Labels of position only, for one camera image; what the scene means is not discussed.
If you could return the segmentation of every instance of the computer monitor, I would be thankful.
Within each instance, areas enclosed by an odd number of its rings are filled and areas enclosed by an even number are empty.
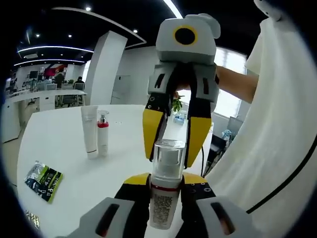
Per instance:
[[[31,71],[30,72],[30,78],[37,78],[38,77],[38,72],[37,71]]]

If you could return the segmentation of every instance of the black camera lens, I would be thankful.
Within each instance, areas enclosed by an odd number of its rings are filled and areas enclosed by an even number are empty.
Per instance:
[[[195,41],[195,33],[188,28],[180,28],[175,32],[175,39],[182,45],[190,45]]]

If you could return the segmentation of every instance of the window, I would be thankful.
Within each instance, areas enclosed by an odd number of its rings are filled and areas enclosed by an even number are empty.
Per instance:
[[[90,61],[87,61],[85,64],[84,72],[83,72],[83,81],[86,82],[89,66],[90,66]]]
[[[246,60],[247,57],[245,55],[220,47],[217,47],[216,55],[214,58],[214,62],[217,65],[223,66],[241,74],[246,73]],[[178,91],[178,93],[179,95],[184,96],[181,101],[189,104],[191,92],[189,90],[180,90]],[[220,90],[217,106],[214,112],[228,118],[236,117],[238,115],[240,104],[240,99],[231,95],[230,93]]]

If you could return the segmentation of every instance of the office desk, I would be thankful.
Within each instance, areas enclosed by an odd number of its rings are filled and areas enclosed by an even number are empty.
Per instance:
[[[51,90],[39,91],[34,93],[24,93],[12,98],[6,99],[2,106],[2,143],[18,138],[21,131],[21,122],[23,118],[23,102],[25,100],[39,98],[40,111],[47,111],[55,109],[55,96],[59,95],[86,95],[87,93],[75,89],[70,90]]]
[[[89,160],[84,144],[80,107],[35,113],[25,129],[17,165],[17,190],[23,209],[40,219],[44,237],[65,236],[79,225],[80,217],[106,197],[114,197],[122,183],[133,175],[152,172],[146,159],[142,129],[142,105],[103,105],[109,112],[109,150],[107,158]],[[168,121],[166,139],[186,140],[187,123]],[[205,157],[211,134],[204,143]],[[63,179],[48,204],[32,191],[24,178],[38,160],[63,173]],[[199,174],[201,153],[187,172]],[[181,204],[169,230],[147,227],[146,238],[175,237],[173,231],[182,225]]]

